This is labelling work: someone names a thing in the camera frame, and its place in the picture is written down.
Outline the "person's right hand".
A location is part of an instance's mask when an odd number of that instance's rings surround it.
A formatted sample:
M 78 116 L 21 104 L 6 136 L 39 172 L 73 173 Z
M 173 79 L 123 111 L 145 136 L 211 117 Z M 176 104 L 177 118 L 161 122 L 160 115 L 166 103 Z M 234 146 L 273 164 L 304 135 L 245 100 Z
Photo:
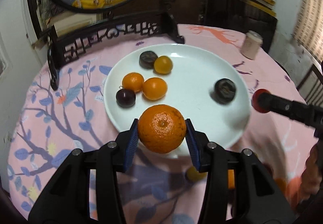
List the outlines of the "person's right hand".
M 305 209 L 318 197 L 322 190 L 322 141 L 319 140 L 309 153 L 305 169 L 301 175 L 300 202 L 297 212 Z

